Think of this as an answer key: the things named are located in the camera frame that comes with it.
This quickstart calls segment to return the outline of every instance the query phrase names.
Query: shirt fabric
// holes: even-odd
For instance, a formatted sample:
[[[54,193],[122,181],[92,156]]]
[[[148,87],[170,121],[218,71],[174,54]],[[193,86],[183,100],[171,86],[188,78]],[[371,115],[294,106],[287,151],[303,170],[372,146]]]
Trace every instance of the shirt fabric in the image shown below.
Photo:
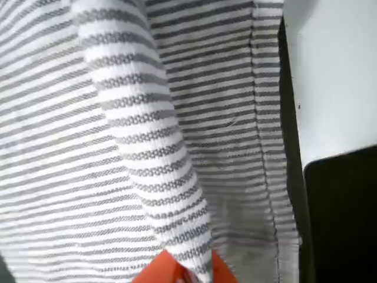
[[[281,0],[0,1],[0,253],[16,282],[298,282]]]

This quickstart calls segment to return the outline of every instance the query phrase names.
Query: ribbed knit fabric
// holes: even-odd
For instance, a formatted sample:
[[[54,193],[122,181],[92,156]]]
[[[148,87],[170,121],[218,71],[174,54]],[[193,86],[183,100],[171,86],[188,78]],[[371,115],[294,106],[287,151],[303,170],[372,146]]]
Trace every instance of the ribbed knit fabric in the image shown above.
[[[278,0],[0,1],[17,282],[130,282],[162,249],[211,282],[211,248],[240,282],[298,282],[281,16]]]

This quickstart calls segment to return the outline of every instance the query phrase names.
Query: orange object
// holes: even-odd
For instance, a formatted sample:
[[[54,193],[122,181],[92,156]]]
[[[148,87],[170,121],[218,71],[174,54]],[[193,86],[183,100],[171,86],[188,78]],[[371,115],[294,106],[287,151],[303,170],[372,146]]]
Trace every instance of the orange object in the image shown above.
[[[212,251],[212,266],[214,283],[237,283],[237,279],[215,251]],[[186,269],[167,251],[163,251],[140,272],[133,283],[176,283],[178,279],[185,279],[187,282],[185,273]]]

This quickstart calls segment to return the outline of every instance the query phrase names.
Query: gray and white stripes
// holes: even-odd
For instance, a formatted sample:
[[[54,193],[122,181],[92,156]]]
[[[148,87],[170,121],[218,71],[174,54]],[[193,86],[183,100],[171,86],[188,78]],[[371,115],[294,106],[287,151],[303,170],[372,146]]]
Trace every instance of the gray and white stripes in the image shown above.
[[[211,247],[240,282],[298,282],[281,15],[0,1],[0,252],[17,282],[130,282],[163,248],[210,282]]]

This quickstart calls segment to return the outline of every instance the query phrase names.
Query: white surface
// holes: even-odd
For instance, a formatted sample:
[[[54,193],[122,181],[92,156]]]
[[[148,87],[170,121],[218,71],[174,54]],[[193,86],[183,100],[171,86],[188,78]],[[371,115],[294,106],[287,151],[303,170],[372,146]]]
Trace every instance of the white surface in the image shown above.
[[[377,144],[377,0],[284,11],[303,167]]]

